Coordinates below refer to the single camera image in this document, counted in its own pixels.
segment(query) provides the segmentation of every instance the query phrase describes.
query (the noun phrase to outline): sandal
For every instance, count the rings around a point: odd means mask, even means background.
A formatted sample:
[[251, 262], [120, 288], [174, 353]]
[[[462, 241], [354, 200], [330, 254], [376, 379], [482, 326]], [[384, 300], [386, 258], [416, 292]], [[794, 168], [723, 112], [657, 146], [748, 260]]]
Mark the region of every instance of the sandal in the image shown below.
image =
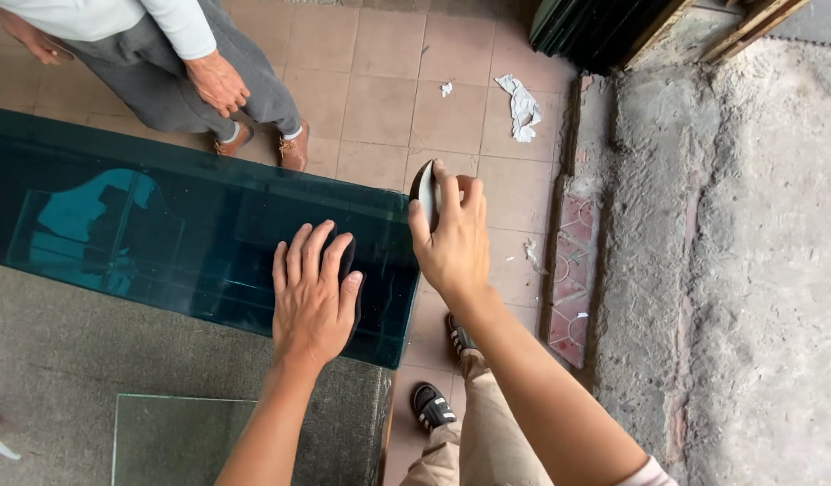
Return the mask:
[[454, 315], [446, 315], [446, 323], [448, 324], [448, 329], [452, 332], [452, 344], [458, 356], [461, 355], [461, 351], [464, 349], [478, 349], [473, 338], [466, 334], [463, 327], [454, 322]]
[[421, 383], [413, 392], [413, 412], [421, 425], [428, 431], [440, 425], [457, 422], [458, 416], [452, 412], [452, 407], [446, 397], [430, 383]]

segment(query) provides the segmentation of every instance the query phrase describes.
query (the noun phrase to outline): paper scrap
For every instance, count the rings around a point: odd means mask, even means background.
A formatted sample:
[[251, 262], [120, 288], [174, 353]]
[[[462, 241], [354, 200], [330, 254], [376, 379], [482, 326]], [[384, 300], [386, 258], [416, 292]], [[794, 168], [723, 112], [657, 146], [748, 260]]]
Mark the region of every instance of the paper scrap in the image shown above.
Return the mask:
[[[495, 78], [494, 81], [511, 95], [511, 134], [518, 142], [531, 142], [536, 136], [532, 126], [542, 121], [542, 111], [538, 109], [536, 99], [529, 94], [520, 80], [512, 78], [511, 74]], [[528, 124], [523, 125], [527, 117], [531, 119]]]
[[548, 271], [538, 264], [538, 257], [536, 256], [536, 242], [533, 241], [532, 238], [526, 239], [526, 243], [524, 243], [524, 251], [526, 252], [526, 259], [532, 264], [533, 270], [541, 273], [542, 275], [547, 275]]

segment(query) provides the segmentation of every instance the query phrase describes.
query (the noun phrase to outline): brown shoe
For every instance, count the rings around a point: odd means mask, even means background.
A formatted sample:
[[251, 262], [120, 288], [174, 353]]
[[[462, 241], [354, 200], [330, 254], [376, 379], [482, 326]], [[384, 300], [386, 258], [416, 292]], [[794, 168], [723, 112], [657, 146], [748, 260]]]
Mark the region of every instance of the brown shoe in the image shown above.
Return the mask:
[[241, 149], [243, 145], [247, 144], [253, 138], [253, 129], [246, 123], [236, 122], [238, 124], [238, 137], [228, 143], [223, 143], [219, 140], [214, 141], [214, 151], [219, 156], [236, 157], [236, 152]]
[[302, 133], [292, 140], [280, 138], [280, 167], [291, 171], [304, 172], [307, 166], [307, 136], [310, 126], [302, 120]]

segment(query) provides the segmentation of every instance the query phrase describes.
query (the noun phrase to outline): person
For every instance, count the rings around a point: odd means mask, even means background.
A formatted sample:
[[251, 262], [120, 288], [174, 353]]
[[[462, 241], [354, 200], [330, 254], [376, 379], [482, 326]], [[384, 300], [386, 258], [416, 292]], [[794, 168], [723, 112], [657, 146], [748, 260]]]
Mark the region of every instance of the person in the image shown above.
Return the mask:
[[[410, 228], [421, 271], [451, 310], [447, 322], [461, 356], [467, 405], [461, 424], [435, 387], [416, 388], [414, 412], [431, 432], [402, 484], [676, 485], [487, 283], [482, 182], [450, 175], [442, 161], [434, 174], [445, 202], [439, 226], [431, 232], [419, 201], [412, 201]], [[275, 252], [275, 355], [217, 486], [289, 484], [292, 478], [313, 383], [349, 337], [362, 278], [354, 271], [338, 288], [349, 234], [334, 240], [320, 267], [333, 226], [302, 226], [291, 247], [281, 242]]]
[[253, 137], [241, 109], [280, 130], [282, 167], [307, 164], [307, 122], [218, 0], [0, 0], [0, 22], [44, 64], [75, 54], [154, 130], [211, 132], [235, 156]]

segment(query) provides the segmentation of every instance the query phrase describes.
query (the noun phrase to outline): beige pants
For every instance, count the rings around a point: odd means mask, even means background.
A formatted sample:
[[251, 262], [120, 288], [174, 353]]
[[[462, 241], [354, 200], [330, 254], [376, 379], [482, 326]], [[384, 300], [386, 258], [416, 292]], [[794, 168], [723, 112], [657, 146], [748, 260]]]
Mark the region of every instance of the beige pants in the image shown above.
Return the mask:
[[461, 352], [466, 414], [435, 428], [401, 486], [552, 486], [475, 349]]

